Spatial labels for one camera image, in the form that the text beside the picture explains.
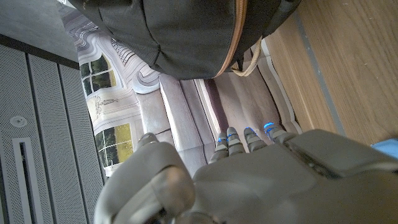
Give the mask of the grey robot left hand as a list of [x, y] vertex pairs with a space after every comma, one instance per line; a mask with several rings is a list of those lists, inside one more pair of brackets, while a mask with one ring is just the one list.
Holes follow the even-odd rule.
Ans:
[[396, 223], [397, 159], [321, 129], [218, 137], [190, 174], [152, 133], [105, 183], [95, 223]]

